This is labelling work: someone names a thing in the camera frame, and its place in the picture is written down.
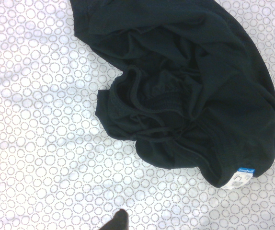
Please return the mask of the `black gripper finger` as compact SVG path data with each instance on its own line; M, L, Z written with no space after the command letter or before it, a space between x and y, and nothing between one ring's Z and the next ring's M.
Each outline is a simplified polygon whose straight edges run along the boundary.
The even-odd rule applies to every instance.
M128 213L120 209L114 217L103 226L103 230L128 230Z

